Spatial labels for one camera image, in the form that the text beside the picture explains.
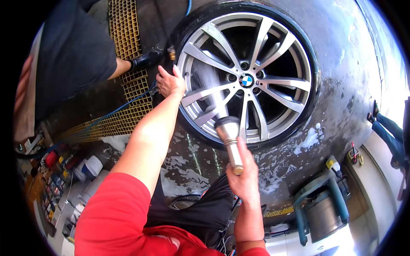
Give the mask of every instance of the concrete floor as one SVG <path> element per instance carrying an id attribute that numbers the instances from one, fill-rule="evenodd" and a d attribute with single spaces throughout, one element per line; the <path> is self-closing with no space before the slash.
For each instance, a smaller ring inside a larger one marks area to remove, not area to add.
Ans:
<path id="1" fill-rule="evenodd" d="M 186 3 L 159 2 L 166 30 L 171 31 L 183 18 Z M 193 1 L 192 9 L 209 2 Z M 276 0 L 269 3 L 282 9 L 306 31 L 316 52 L 321 76 L 319 99 L 311 118 L 300 130 L 302 133 L 296 133 L 276 147 L 254 152 L 260 167 L 262 204 L 269 204 L 271 211 L 289 206 L 291 196 L 310 176 L 325 167 L 330 154 L 341 161 L 352 141 L 361 145 L 366 140 L 370 125 L 365 117 L 372 110 L 373 101 L 380 101 L 381 85 L 373 41 L 356 2 Z M 158 42 L 164 45 L 166 39 L 161 26 L 151 14 L 156 12 L 154 4 L 147 1 L 137 1 L 137 4 L 144 51 Z M 295 146 L 304 141 L 311 128 L 318 134 L 319 144 L 294 154 Z M 166 170 L 195 170 L 212 183 L 225 168 L 226 154 L 215 150 L 214 155 L 212 148 L 197 141 L 181 126 L 175 133 L 178 136 L 171 142 L 168 157 L 182 156 L 186 163 L 174 161 Z"/>
<path id="2" fill-rule="evenodd" d="M 166 36 L 153 2 L 136 2 L 143 51 L 156 44 L 164 48 Z M 166 30 L 172 31 L 184 17 L 187 3 L 159 2 Z M 212 1 L 194 0 L 192 10 L 208 2 Z M 261 203 L 268 204 L 268 211 L 273 211 L 290 206 L 292 195 L 325 167 L 329 155 L 342 161 L 352 141 L 357 146 L 364 143 L 371 132 L 366 114 L 372 110 L 374 100 L 381 101 L 382 85 L 372 36 L 355 1 L 270 0 L 269 3 L 283 10 L 306 31 L 318 58 L 321 80 L 317 104 L 303 129 L 276 147 L 253 152 L 260 168 Z M 150 69 L 148 73 L 149 82 L 152 82 L 156 69 Z M 48 119 L 49 127 L 54 131 L 51 133 L 58 134 L 61 129 L 71 128 L 120 106 L 125 99 L 119 84 L 111 82 L 104 86 L 66 102 Z M 78 112 L 81 108 L 87 111 Z M 309 130 L 318 134 L 319 143 L 301 148 L 301 153 L 295 154 L 295 148 L 306 139 Z M 123 138 L 111 139 L 111 145 L 101 141 L 88 144 L 108 170 L 121 154 L 112 145 Z M 161 170 L 165 195 L 200 193 L 225 170 L 227 162 L 225 152 L 199 141 L 177 123 Z"/>

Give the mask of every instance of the yellow grating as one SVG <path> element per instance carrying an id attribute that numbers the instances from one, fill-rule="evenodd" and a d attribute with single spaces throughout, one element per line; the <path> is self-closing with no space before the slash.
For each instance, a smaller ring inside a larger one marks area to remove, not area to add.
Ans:
<path id="1" fill-rule="evenodd" d="M 117 57 L 131 59 L 142 54 L 135 0 L 109 0 L 108 9 L 111 37 L 116 44 Z M 127 101 L 148 90 L 147 77 L 145 69 L 119 77 Z M 79 143 L 95 141 L 100 137 L 130 134 L 152 107 L 151 97 L 147 94 L 130 103 L 126 109 L 110 115 L 92 127 L 87 129 L 98 118 L 65 131 L 61 137 L 67 142 Z"/>
<path id="2" fill-rule="evenodd" d="M 271 211 L 268 213 L 265 213 L 265 215 L 263 215 L 263 217 L 268 218 L 268 217 L 274 217 L 274 216 L 279 216 L 279 215 L 284 215 L 284 214 L 288 214 L 288 213 L 292 213 L 293 207 L 289 207 L 289 208 L 285 208 L 282 210 L 278 210 L 278 211 Z"/>

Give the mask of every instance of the sandal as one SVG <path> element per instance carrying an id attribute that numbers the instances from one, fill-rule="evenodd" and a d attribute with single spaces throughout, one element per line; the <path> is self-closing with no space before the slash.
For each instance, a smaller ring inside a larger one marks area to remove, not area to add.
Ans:
<path id="1" fill-rule="evenodd" d="M 372 124 L 373 124 L 374 121 L 376 121 L 374 119 L 374 116 L 372 116 L 370 112 L 367 114 L 367 121 L 369 121 Z"/>
<path id="2" fill-rule="evenodd" d="M 377 106 L 376 100 L 374 100 L 374 105 L 373 105 L 373 116 L 377 117 L 377 114 L 379 113 L 379 107 Z"/>

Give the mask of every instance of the tire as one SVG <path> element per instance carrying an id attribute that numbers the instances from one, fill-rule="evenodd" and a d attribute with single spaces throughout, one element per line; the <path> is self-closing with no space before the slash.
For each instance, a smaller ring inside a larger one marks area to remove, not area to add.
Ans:
<path id="1" fill-rule="evenodd" d="M 217 2 L 202 6 L 183 19 L 177 26 L 177 29 L 175 29 L 171 34 L 169 45 L 175 46 L 176 60 L 171 61 L 167 57 L 165 60 L 165 67 L 168 71 L 172 70 L 172 65 L 177 64 L 178 58 L 185 43 L 188 41 L 190 36 L 198 30 L 199 27 L 216 17 L 236 12 L 261 14 L 280 22 L 299 40 L 309 60 L 312 85 L 307 104 L 297 120 L 288 129 L 276 137 L 257 143 L 248 143 L 248 148 L 250 150 L 273 147 L 289 139 L 306 123 L 314 109 L 316 103 L 315 100 L 317 99 L 316 96 L 319 89 L 317 58 L 311 42 L 303 29 L 290 17 L 283 14 L 275 7 L 251 2 Z M 194 134 L 197 138 L 203 140 L 209 146 L 220 150 L 224 148 L 222 142 L 218 138 L 211 136 L 193 123 L 193 120 L 187 115 L 182 105 L 179 107 L 178 122 L 187 130 L 187 132 Z"/>

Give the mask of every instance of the center cap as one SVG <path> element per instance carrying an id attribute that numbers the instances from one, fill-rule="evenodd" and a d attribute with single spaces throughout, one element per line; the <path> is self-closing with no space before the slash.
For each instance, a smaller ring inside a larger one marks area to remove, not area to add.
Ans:
<path id="1" fill-rule="evenodd" d="M 253 80 L 253 77 L 250 75 L 250 74 L 242 74 L 240 77 L 239 77 L 239 79 L 238 79 L 238 81 L 239 81 L 239 84 L 242 86 L 242 87 L 245 87 L 245 88 L 249 88 L 249 87 L 251 87 L 252 85 L 253 85 L 253 83 L 255 82 L 254 80 Z"/>

